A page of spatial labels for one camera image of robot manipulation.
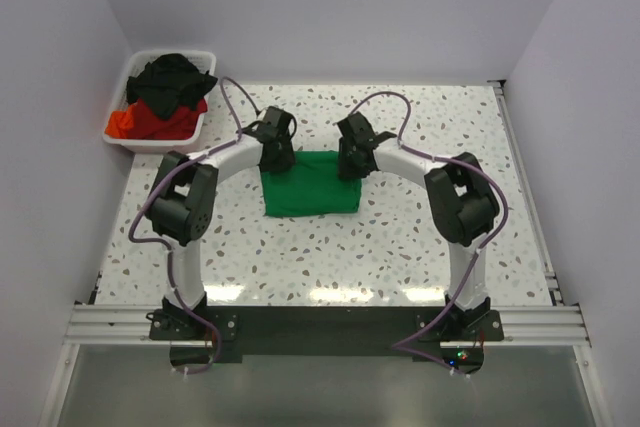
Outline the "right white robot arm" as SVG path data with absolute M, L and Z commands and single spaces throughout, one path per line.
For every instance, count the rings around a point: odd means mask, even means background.
M 341 179 L 391 173 L 426 190 L 435 228 L 449 247 L 445 299 L 451 310 L 445 326 L 452 337 L 469 339 L 480 329 L 480 317 L 490 310 L 485 247 L 500 213 L 495 189 L 477 158 L 468 152 L 453 158 L 422 153 L 391 132 L 376 133 L 359 112 L 337 126 Z

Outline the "green t shirt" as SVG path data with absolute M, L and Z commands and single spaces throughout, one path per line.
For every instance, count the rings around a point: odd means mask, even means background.
M 362 180 L 338 175 L 335 151 L 299 151 L 286 172 L 261 174 L 265 215 L 306 217 L 359 211 Z

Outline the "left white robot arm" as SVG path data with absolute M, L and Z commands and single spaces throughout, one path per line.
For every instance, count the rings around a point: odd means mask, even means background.
M 183 338 L 196 339 L 207 327 L 199 242 L 212 222 L 218 186 L 254 167 L 267 173 L 290 170 L 296 131 L 294 115 L 271 106 L 235 140 L 190 154 L 163 155 L 143 211 L 167 248 L 162 309 L 173 314 L 171 325 Z

